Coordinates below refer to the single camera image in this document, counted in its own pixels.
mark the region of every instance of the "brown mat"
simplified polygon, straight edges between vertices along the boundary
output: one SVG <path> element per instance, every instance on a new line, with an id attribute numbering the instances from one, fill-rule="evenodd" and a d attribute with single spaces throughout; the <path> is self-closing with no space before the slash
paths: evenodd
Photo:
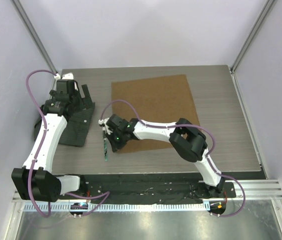
<path id="1" fill-rule="evenodd" d="M 112 100 L 130 102 L 141 119 L 157 122 L 177 122 L 185 118 L 200 125 L 186 75 L 162 76 L 148 79 L 112 83 Z M 133 110 L 125 103 L 112 106 L 113 113 L 121 118 L 135 118 Z M 171 144 L 156 140 L 130 141 L 119 153 L 171 148 Z"/>

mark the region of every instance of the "wooden tabletop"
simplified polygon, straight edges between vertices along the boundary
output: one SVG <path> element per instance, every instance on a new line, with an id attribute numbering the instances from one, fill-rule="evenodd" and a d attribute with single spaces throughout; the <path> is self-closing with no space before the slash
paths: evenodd
<path id="1" fill-rule="evenodd" d="M 259 171 L 260 166 L 241 106 L 226 65 L 124 67 L 65 69 L 80 85 L 87 84 L 96 102 L 94 116 L 84 147 L 58 145 L 53 174 L 118 174 L 197 172 L 195 166 L 178 156 L 173 148 L 112 153 L 104 159 L 103 138 L 98 119 L 111 101 L 111 82 L 186 74 L 201 126 L 217 140 L 211 154 L 221 171 Z M 112 114 L 109 108 L 106 116 Z"/>

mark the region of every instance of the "white wall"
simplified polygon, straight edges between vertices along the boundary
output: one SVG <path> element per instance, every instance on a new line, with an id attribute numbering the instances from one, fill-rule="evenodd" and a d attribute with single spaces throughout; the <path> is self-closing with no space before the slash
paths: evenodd
<path id="1" fill-rule="evenodd" d="M 0 0 L 0 239 L 14 193 L 13 168 L 22 167 L 33 146 L 32 128 L 38 114 L 25 88 L 26 75 L 47 66 L 8 0 Z M 43 103 L 53 78 L 39 73 L 31 80 Z"/>
<path id="2" fill-rule="evenodd" d="M 59 69 L 232 65 L 266 0 L 21 0 Z"/>
<path id="3" fill-rule="evenodd" d="M 237 70 L 267 173 L 282 185 L 282 0 L 277 1 Z"/>

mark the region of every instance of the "purple cable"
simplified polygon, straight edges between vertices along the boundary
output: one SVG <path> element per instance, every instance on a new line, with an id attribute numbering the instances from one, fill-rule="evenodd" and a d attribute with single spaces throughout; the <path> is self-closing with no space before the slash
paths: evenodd
<path id="1" fill-rule="evenodd" d="M 128 105 L 132 108 L 132 110 L 134 111 L 134 113 L 135 113 L 135 115 L 136 115 L 136 118 L 137 118 L 137 119 L 139 120 L 139 122 L 140 122 L 141 124 L 143 124 L 144 126 L 147 126 L 147 127 L 150 127 L 150 128 L 155 128 L 155 129 L 185 128 L 185 127 L 188 128 L 188 127 L 190 127 L 190 128 L 197 128 L 197 129 L 201 129 L 201 130 L 205 131 L 205 132 L 211 137 L 212 143 L 213 143 L 211 149 L 210 149 L 210 150 L 206 153 L 206 155 L 205 155 L 205 157 L 206 157 L 206 159 L 207 159 L 207 162 L 209 163 L 209 165 L 211 166 L 212 170 L 213 170 L 217 175 L 235 181 L 235 182 L 238 184 L 238 186 L 241 188 L 242 193 L 243 193 L 243 203 L 242 203 L 240 209 L 238 209 L 235 213 L 228 214 L 228 215 L 220 215 L 220 217 L 223 217 L 223 218 L 225 218 L 225 217 L 232 217 L 232 216 L 235 216 L 236 214 L 238 214 L 240 211 L 242 211 L 242 209 L 243 209 L 244 206 L 245 206 L 245 201 L 246 201 L 246 195 L 245 195 L 245 191 L 244 191 L 242 185 L 241 185 L 235 178 L 233 178 L 232 176 L 228 176 L 228 175 L 224 175 L 224 174 L 218 173 L 218 172 L 216 171 L 216 169 L 214 168 L 214 166 L 212 165 L 211 160 L 210 160 L 209 157 L 208 157 L 209 154 L 214 150 L 215 144 L 216 144 L 215 137 L 213 136 L 213 134 L 212 134 L 209 130 L 207 130 L 207 129 L 204 128 L 204 127 L 201 127 L 201 126 L 198 126 L 198 125 L 194 125 L 194 124 L 177 124 L 177 125 L 171 125 L 171 126 L 156 126 L 156 125 L 146 124 L 146 123 L 144 123 L 144 122 L 141 120 L 139 114 L 137 113 L 137 111 L 136 111 L 136 109 L 133 107 L 133 105 L 130 104 L 128 101 L 122 100 L 122 99 L 113 100 L 113 101 L 110 102 L 108 105 L 106 105 L 106 107 L 105 107 L 104 110 L 102 111 L 102 114 L 101 114 L 101 118 L 100 118 L 100 119 L 101 119 L 101 120 L 103 119 L 104 113 L 105 113 L 105 111 L 107 110 L 107 108 L 108 108 L 109 106 L 111 106 L 111 105 L 114 104 L 114 103 L 118 103 L 118 102 L 122 102 L 122 103 L 128 104 Z"/>
<path id="2" fill-rule="evenodd" d="M 83 216 L 90 215 L 90 214 L 93 213 L 95 210 L 97 210 L 98 207 L 101 206 L 101 205 L 105 202 L 105 200 L 109 197 L 110 192 L 107 191 L 107 192 L 105 192 L 105 193 L 103 193 L 103 194 L 101 194 L 101 195 L 92 196 L 92 197 L 79 196 L 79 195 L 75 195 L 75 194 L 70 193 L 70 192 L 66 193 L 66 195 L 69 195 L 69 196 L 72 196 L 72 197 L 76 197 L 76 198 L 78 198 L 78 199 L 86 199 L 86 200 L 98 199 L 98 198 L 100 198 L 100 197 L 105 196 L 105 198 L 103 198 L 102 201 L 101 201 L 98 205 L 96 205 L 92 210 L 83 213 L 83 214 L 81 215 L 81 217 L 83 217 Z M 75 206 L 75 207 L 76 207 L 76 208 L 87 209 L 85 206 L 83 206 L 83 207 Z M 51 228 L 55 227 L 56 225 L 62 223 L 63 221 L 65 221 L 65 220 L 67 220 L 67 219 L 69 219 L 69 218 L 71 218 L 71 217 L 72 217 L 72 215 L 70 215 L 70 216 L 68 216 L 68 217 L 65 217 L 64 219 L 62 219 L 62 220 L 58 221 L 57 223 L 55 223 L 55 224 L 53 224 L 53 225 L 50 225 L 50 226 L 36 226 L 36 225 L 34 225 L 34 224 L 33 224 L 33 226 L 34 226 L 35 228 L 38 228 L 38 229 L 51 229 Z"/>
<path id="3" fill-rule="evenodd" d="M 92 197 L 83 197 L 83 196 L 75 195 L 75 194 L 70 193 L 70 192 L 66 193 L 66 195 L 73 196 L 73 197 L 77 197 L 77 198 L 80 198 L 80 199 L 88 199 L 88 200 L 89 200 L 89 199 L 97 199 L 97 198 L 99 198 L 100 196 L 105 196 L 105 198 L 104 198 L 97 206 L 95 206 L 91 211 L 88 211 L 88 212 L 82 214 L 82 216 L 86 216 L 86 215 L 91 214 L 91 213 L 94 212 L 99 206 L 101 206 L 101 204 L 103 204 L 103 203 L 105 202 L 105 200 L 107 199 L 107 197 L 110 195 L 110 192 L 107 191 L 107 192 L 105 192 L 105 193 L 103 193 L 103 194 L 101 194 L 101 195 L 99 195 L 99 196 L 92 196 Z M 76 207 L 76 208 L 86 209 L 86 207 L 81 207 L 81 206 L 75 206 L 75 207 Z M 72 218 L 72 215 L 63 218 L 63 219 L 61 219 L 60 221 L 58 221 L 57 223 L 52 224 L 52 225 L 50 225 L 50 226 L 37 226 L 37 225 L 35 225 L 35 224 L 33 223 L 34 219 L 31 219 L 30 222 L 29 222 L 29 224 L 28 224 L 28 226 L 27 226 L 27 228 L 26 228 L 25 231 L 24 231 L 24 234 L 23 234 L 21 240 L 24 240 L 24 239 L 25 239 L 26 234 L 27 234 L 27 231 L 29 230 L 30 226 L 33 226 L 34 228 L 42 229 L 42 230 L 51 229 L 51 228 L 53 228 L 53 227 L 59 225 L 60 223 L 64 222 L 64 221 L 67 220 L 67 219 L 70 219 L 70 218 Z"/>
<path id="4" fill-rule="evenodd" d="M 34 206 L 34 208 L 37 210 L 37 212 L 38 212 L 42 217 L 48 218 L 48 217 L 51 215 L 51 203 L 48 203 L 48 214 L 45 214 L 44 212 L 42 212 L 41 209 L 39 208 L 39 206 L 36 204 L 35 199 L 34 199 L 34 197 L 33 197 L 33 193 L 32 193 L 32 184 L 31 184 L 32 173 L 33 173 L 34 165 L 35 165 L 35 163 L 36 163 L 36 158 L 37 158 L 37 156 L 38 156 L 38 154 L 39 154 L 39 152 L 40 152 L 40 150 L 41 150 L 41 148 L 42 148 L 42 145 L 43 145 L 43 142 L 44 142 L 44 139 L 45 139 L 45 136 L 46 136 L 47 123 L 46 123 L 45 116 L 44 116 L 42 110 L 40 109 L 39 104 L 36 102 L 36 100 L 35 100 L 35 98 L 34 98 L 34 96 L 33 96 L 33 94 L 32 94 L 32 91 L 31 91 L 30 86 L 29 86 L 29 79 L 30 79 L 30 77 L 31 77 L 33 74 L 35 74 L 35 73 L 42 73 L 42 72 L 43 72 L 43 73 L 50 73 L 50 74 L 53 74 L 54 76 L 56 75 L 55 73 L 53 73 L 53 72 L 51 72 L 51 71 L 48 71 L 48 70 L 43 70 L 43 69 L 42 69 L 42 70 L 35 70 L 35 71 L 33 71 L 33 72 L 30 72 L 30 74 L 26 77 L 26 80 L 25 80 L 25 86 L 26 86 L 27 92 L 29 93 L 30 98 L 32 99 L 32 102 L 34 103 L 36 109 L 37 109 L 38 112 L 40 113 L 40 116 L 42 117 L 42 121 L 43 121 L 43 125 L 44 125 L 44 130 L 43 130 L 42 139 L 41 139 L 40 144 L 39 144 L 39 146 L 38 146 L 38 148 L 37 148 L 37 150 L 36 150 L 36 152 L 35 152 L 35 154 L 34 154 L 34 159 L 32 160 L 31 167 L 30 167 L 30 170 L 29 170 L 29 176 L 28 176 L 28 178 L 27 178 L 27 190 L 28 190 L 28 194 L 29 194 L 30 200 L 31 200 L 31 202 L 32 202 L 32 204 L 33 204 L 33 206 Z M 83 198 L 83 199 L 97 199 L 97 198 L 100 198 L 100 197 L 102 197 L 102 196 L 104 196 L 104 195 L 106 195 L 106 194 L 107 194 L 107 196 L 100 202 L 99 205 L 97 205 L 97 206 L 95 207 L 95 209 L 92 209 L 90 212 L 87 212 L 87 213 L 84 214 L 84 216 L 86 216 L 86 215 L 89 215 L 90 213 L 94 212 L 94 211 L 107 199 L 107 197 L 108 197 L 108 195 L 110 194 L 110 192 L 106 192 L 106 193 L 101 194 L 101 195 L 99 195 L 99 196 L 94 196 L 93 198 L 83 198 L 83 197 L 81 197 L 81 196 L 79 196 L 79 195 L 75 195 L 75 196 L 72 195 L 72 196 L 77 197 L 77 198 Z"/>

